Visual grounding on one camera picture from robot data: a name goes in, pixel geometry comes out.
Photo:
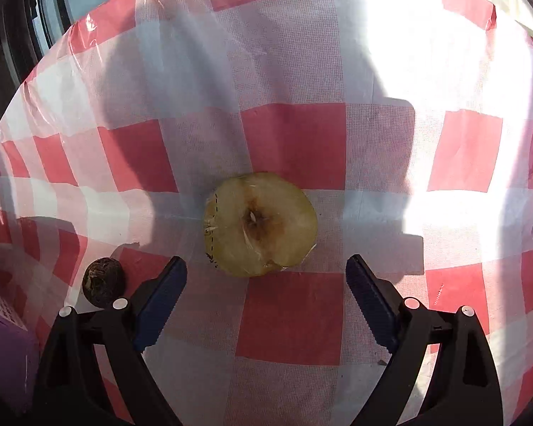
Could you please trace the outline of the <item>small dark dried fruit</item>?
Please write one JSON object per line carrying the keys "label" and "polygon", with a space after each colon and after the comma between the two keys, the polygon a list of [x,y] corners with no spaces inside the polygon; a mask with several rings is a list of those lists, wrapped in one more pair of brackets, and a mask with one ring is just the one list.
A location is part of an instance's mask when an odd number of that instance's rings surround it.
{"label": "small dark dried fruit", "polygon": [[101,309],[111,306],[126,290],[126,275],[121,263],[113,258],[92,262],[84,272],[81,289],[91,305]]}

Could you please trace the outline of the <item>halved apple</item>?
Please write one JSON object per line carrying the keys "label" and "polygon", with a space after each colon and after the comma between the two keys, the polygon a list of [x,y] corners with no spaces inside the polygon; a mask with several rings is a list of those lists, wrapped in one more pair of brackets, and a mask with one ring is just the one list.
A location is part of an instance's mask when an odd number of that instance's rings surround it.
{"label": "halved apple", "polygon": [[251,278],[297,266],[315,247],[316,210],[294,184],[270,172],[223,181],[206,201],[206,256],[217,268]]}

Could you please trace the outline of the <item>purple cardboard box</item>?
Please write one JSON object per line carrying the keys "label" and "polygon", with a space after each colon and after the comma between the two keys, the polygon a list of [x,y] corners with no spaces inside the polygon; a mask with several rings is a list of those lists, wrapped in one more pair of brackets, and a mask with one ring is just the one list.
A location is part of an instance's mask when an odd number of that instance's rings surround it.
{"label": "purple cardboard box", "polygon": [[0,294],[0,395],[15,411],[31,406],[39,365],[39,344]]}

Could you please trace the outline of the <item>red white checkered tablecloth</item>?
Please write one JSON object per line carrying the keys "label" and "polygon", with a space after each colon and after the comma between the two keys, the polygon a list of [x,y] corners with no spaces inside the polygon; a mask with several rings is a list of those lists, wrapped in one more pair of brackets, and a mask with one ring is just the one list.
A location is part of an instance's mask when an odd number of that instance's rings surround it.
{"label": "red white checkered tablecloth", "polygon": [[[225,179],[269,171],[318,218],[256,279],[207,258]],[[186,425],[347,425],[388,359],[345,283],[361,255],[472,307],[510,423],[533,397],[533,36],[489,0],[109,0],[0,121],[0,293],[43,347],[113,256],[188,283],[145,360]]]}

